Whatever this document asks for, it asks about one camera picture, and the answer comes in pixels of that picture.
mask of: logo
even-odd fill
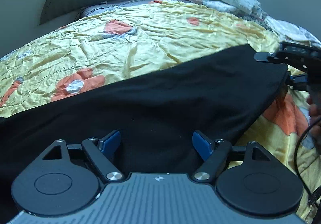
[[[155,180],[157,180],[158,182],[162,181],[164,178],[162,176],[158,176],[155,178]]]

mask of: black circular pad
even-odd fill
[[[266,173],[253,173],[244,178],[244,186],[251,192],[258,194],[269,194],[280,188],[279,180]]]
[[[61,173],[49,173],[39,177],[35,181],[35,188],[46,195],[57,195],[67,191],[73,180]]]
[[[224,171],[216,189],[230,206],[243,213],[273,217],[293,213],[302,197],[299,179],[282,164],[240,166]]]
[[[11,193],[27,212],[59,216],[86,206],[98,190],[97,177],[88,169],[67,160],[48,160],[30,164],[13,182]]]

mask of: yellow quilt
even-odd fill
[[[256,51],[272,52],[278,43],[260,25],[203,5],[155,0],[148,5],[118,8],[59,28],[3,57],[0,116],[9,117],[232,46],[250,44]],[[272,105],[239,141],[242,145],[248,140],[259,141],[290,169],[299,132],[294,125],[302,120],[301,128],[307,125],[304,116],[294,115],[294,102],[307,108],[304,96],[296,93],[294,101],[292,96],[289,92],[279,100],[287,100],[286,110],[292,107],[292,117],[282,117],[282,105]],[[288,118],[293,119],[293,125],[285,130]],[[315,150],[309,148],[299,150],[298,163],[314,190],[321,185],[321,162]],[[305,196],[298,215],[310,223],[313,211],[306,201]]]

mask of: bed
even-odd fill
[[[80,20],[1,58],[1,117],[229,47],[249,44],[272,52],[279,44],[259,24],[184,0],[47,0],[40,23],[74,10]],[[285,87],[238,144],[256,140],[293,171],[297,136],[308,126],[306,97]],[[321,160],[311,137],[303,146],[299,171],[315,190],[321,185]],[[315,209],[307,206],[307,194],[297,214],[312,221]]]

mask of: metal screw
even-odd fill
[[[123,177],[123,175],[120,172],[110,172],[106,177],[111,181],[118,181]]]
[[[197,172],[194,174],[194,178],[200,181],[208,180],[210,175],[207,172]]]

